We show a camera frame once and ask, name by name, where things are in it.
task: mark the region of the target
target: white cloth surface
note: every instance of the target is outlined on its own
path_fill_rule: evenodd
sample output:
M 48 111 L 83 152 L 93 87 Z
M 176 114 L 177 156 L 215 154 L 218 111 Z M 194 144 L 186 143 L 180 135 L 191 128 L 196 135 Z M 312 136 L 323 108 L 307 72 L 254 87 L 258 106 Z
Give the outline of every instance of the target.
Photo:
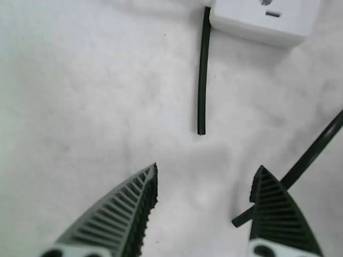
M 52 243 L 156 162 L 143 256 L 245 256 L 263 164 L 279 179 L 343 108 L 343 2 L 290 51 L 212 30 L 196 132 L 203 3 L 0 1 L 0 254 Z M 343 131 L 290 189 L 326 256 L 343 252 Z

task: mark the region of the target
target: black wire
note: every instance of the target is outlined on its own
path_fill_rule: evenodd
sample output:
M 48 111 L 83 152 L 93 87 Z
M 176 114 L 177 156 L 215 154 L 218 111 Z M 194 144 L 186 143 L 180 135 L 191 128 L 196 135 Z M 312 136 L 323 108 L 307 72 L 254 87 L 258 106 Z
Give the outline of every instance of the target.
M 336 116 L 333 121 L 326 127 L 326 129 L 320 134 L 316 141 L 310 146 L 310 148 L 301 156 L 296 164 L 289 170 L 289 172 L 280 181 L 282 185 L 289 189 L 306 171 L 306 169 L 312 164 L 312 162 L 318 157 L 318 155 L 324 150 L 331 139 L 337 134 L 337 132 L 343 126 L 343 110 Z M 240 216 L 234 218 L 232 223 L 235 227 L 243 225 L 248 220 L 252 219 L 253 206 L 243 212 Z
M 207 79 L 207 60 L 208 60 L 208 45 L 210 44 L 210 9 L 205 8 L 202 45 L 200 50 L 200 65 L 199 65 L 199 87 L 198 87 L 198 134 L 204 135 L 205 130 L 205 109 L 206 109 L 206 79 Z

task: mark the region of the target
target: white fabric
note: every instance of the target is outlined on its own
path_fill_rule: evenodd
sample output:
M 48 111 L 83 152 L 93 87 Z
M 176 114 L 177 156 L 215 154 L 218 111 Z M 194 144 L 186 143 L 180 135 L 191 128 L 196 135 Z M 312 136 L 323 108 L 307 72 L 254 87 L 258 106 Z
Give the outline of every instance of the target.
M 196 132 L 203 3 L 0 1 L 0 253 L 52 243 L 147 165 L 159 202 L 143 256 L 245 256 L 265 165 L 281 178 L 343 108 L 343 2 L 292 51 L 212 31 Z M 343 251 L 343 131 L 290 193 L 326 256 Z

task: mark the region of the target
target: white electrical outlet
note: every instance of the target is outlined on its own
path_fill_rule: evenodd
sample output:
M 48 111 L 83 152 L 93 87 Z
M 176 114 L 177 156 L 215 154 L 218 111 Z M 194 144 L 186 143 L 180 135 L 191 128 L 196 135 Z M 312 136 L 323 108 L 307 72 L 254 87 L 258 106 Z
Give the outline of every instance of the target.
M 215 0 L 211 25 L 221 31 L 280 47 L 311 34 L 320 0 Z

